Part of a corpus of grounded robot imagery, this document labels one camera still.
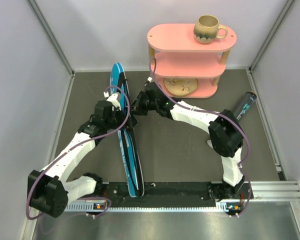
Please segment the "blue sport racket bag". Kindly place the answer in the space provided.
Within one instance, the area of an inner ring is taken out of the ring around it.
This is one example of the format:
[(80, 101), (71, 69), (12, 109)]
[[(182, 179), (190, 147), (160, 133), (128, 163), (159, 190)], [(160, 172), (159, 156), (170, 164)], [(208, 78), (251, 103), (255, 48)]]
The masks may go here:
[(124, 127), (117, 132), (128, 192), (130, 197), (140, 198), (144, 195), (145, 190), (143, 173), (133, 129), (137, 120), (133, 116), (130, 116), (130, 111), (128, 110), (128, 107), (130, 106), (129, 87), (121, 63), (116, 62), (113, 64), (109, 83), (111, 86), (115, 86), (115, 88), (112, 87), (110, 89), (111, 94), (121, 94), (121, 99), (119, 101), (121, 110), (125, 116), (128, 116), (128, 120)]

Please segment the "black shuttlecock tube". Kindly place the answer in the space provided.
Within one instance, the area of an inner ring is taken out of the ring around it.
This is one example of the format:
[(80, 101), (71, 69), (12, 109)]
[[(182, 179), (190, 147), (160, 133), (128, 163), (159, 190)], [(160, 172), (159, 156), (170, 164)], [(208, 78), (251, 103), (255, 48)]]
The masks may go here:
[[(221, 114), (238, 125), (240, 119), (248, 112), (256, 99), (257, 95), (254, 92), (247, 91), (233, 110), (225, 109)], [(243, 135), (221, 116), (209, 123), (208, 132), (212, 148), (223, 157), (233, 157), (235, 152), (243, 145)]]

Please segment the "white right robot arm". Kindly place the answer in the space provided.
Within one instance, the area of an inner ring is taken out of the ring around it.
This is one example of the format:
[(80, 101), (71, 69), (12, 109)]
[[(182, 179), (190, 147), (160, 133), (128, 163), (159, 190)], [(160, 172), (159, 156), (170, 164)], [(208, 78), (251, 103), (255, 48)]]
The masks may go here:
[(130, 105), (134, 115), (146, 116), (149, 111), (161, 117), (187, 123), (209, 134), (209, 146), (221, 157), (223, 192), (235, 198), (242, 191), (244, 175), (241, 172), (243, 131), (229, 110), (207, 111), (169, 97), (155, 82), (148, 82)]

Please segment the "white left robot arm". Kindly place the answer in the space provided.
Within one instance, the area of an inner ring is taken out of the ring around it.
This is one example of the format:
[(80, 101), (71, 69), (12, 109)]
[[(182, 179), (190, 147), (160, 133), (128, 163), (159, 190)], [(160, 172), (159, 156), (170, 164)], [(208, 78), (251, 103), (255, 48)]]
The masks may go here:
[(101, 179), (86, 173), (76, 180), (67, 181), (81, 160), (97, 147), (102, 139), (120, 130), (128, 117), (122, 112), (117, 93), (95, 105), (94, 114), (82, 124), (71, 142), (41, 171), (33, 170), (28, 176), (26, 217), (32, 220), (30, 208), (51, 217), (59, 217), (66, 206), (83, 196), (99, 198), (104, 191)]

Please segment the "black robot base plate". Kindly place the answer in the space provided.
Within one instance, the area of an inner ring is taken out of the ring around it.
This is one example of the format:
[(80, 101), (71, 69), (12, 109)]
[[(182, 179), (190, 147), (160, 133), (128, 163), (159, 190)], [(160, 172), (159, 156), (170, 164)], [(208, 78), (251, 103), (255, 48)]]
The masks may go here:
[(217, 201), (241, 203), (247, 200), (248, 183), (232, 189), (224, 182), (145, 182), (142, 197), (130, 197), (125, 182), (109, 182), (98, 191), (109, 198), (114, 208), (186, 208), (214, 207)]

